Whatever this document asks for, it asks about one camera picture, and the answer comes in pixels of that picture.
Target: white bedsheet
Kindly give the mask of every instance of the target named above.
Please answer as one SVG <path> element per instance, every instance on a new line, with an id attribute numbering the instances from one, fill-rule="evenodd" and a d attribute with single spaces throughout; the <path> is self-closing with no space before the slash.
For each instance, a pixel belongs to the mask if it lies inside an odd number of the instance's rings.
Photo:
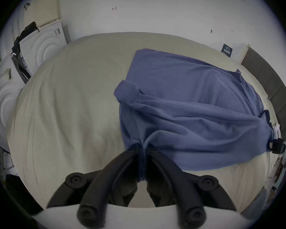
<path id="1" fill-rule="evenodd" d="M 43 208 L 68 174 L 102 169 L 124 151 L 113 92 L 125 79 L 136 50 L 143 48 L 193 57 L 225 70 L 239 69 L 269 109 L 271 121 L 277 122 L 260 83 L 243 66 L 205 45 L 153 33 L 80 38 L 46 61 L 28 81 L 7 127 L 15 167 Z M 246 163 L 190 173 L 215 176 L 241 212 L 262 188 L 276 158 L 264 153 Z"/>

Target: washing machine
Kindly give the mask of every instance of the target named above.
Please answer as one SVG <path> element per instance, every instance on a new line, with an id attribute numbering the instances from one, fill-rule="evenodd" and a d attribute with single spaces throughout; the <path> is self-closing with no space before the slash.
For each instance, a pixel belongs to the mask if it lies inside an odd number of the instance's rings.
<path id="1" fill-rule="evenodd" d="M 30 75 L 34 75 L 47 59 L 67 45 L 62 21 L 56 20 L 39 27 L 20 41 L 23 64 Z"/>
<path id="2" fill-rule="evenodd" d="M 9 152 L 6 139 L 6 125 L 9 114 L 24 87 L 10 55 L 0 63 L 0 147 Z"/>

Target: barcode sticker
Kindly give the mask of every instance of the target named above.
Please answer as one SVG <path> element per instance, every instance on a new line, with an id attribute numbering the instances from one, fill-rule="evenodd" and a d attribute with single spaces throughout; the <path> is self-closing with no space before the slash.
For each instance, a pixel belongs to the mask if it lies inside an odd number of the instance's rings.
<path id="1" fill-rule="evenodd" d="M 6 75 L 6 79 L 7 79 L 7 80 L 11 80 L 11 68 L 7 68 L 7 69 L 4 71 L 4 74 Z"/>
<path id="2" fill-rule="evenodd" d="M 56 36 L 57 36 L 58 34 L 60 34 L 59 28 L 57 28 L 54 32 L 55 32 Z"/>

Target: blue cloth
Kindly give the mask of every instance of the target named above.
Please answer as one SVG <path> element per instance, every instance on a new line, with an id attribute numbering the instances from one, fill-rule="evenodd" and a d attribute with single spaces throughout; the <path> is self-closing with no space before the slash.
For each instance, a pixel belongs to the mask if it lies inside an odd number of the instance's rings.
<path id="1" fill-rule="evenodd" d="M 274 138 L 259 95 L 239 70 L 142 49 L 114 95 L 126 149 L 140 143 L 145 155 L 153 144 L 182 170 L 249 161 Z M 140 167 L 144 176 L 145 159 Z"/>

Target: headboard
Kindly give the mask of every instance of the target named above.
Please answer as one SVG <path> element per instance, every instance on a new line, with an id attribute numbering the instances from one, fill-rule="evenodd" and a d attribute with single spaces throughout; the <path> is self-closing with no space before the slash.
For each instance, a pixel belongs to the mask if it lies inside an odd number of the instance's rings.
<path id="1" fill-rule="evenodd" d="M 265 89 L 277 115 L 282 137 L 286 137 L 286 86 L 275 70 L 252 48 L 248 48 L 242 63 Z"/>

